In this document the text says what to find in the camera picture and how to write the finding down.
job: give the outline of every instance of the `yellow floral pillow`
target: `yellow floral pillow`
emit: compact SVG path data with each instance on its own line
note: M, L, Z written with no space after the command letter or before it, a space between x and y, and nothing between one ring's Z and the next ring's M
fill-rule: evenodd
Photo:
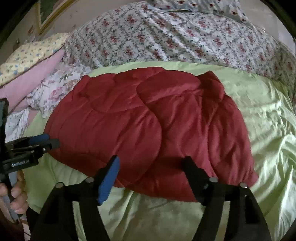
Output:
M38 62L53 55L64 45L68 36L69 33L54 34L42 41L20 46L0 66L0 86L10 82Z

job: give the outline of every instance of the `red comforter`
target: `red comforter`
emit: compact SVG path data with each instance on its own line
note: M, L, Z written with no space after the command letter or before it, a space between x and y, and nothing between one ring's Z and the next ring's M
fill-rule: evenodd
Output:
M149 196L195 200L180 169L184 156L224 183L258 179L242 115L213 72L149 67L84 76L44 132L61 142L50 154L88 176L117 154L116 186Z

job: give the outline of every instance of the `green bed sheet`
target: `green bed sheet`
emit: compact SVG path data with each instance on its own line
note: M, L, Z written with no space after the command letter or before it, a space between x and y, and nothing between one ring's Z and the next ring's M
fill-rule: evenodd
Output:
M296 217L296 116L285 87L237 69L184 62L133 62L98 68L90 76L149 66L194 75L212 70L218 76L244 117L255 159L254 168L259 175L251 190L266 218L272 239L280 240ZM43 133L46 121L39 113L25 135ZM71 185L86 178L48 154L40 159L39 165L24 173L28 202L37 212L57 182ZM79 239L85 240L79 206L74 203L73 207ZM124 188L112 188L109 199L99 207L111 240L118 241L192 240L203 210L199 203L151 198ZM225 203L216 240L223 240L228 210L229 203Z

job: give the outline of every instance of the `picture frame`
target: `picture frame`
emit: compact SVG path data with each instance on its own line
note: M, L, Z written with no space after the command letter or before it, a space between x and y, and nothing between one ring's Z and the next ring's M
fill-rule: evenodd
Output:
M38 0L37 32L42 35L49 25L72 3L77 0Z

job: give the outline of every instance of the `finger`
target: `finger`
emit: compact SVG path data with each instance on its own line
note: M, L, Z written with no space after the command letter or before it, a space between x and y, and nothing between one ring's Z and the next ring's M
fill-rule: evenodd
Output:
M4 183L0 183L0 196L7 195L7 187Z
M24 181L25 180L24 173L23 173L22 170L17 171L17 179L20 180L20 181Z
M27 209L28 209L28 207L29 207L29 204L27 202L25 202L23 204L23 206L21 206L20 208L18 208L17 210L15 210L15 212L18 213L18 214L25 214L26 211L27 211Z
M17 210L21 208L27 202L27 194L22 192L15 200L13 200L10 204L12 210Z
M22 193L25 188L26 183L24 181L17 181L17 183L11 189L11 195L16 198Z

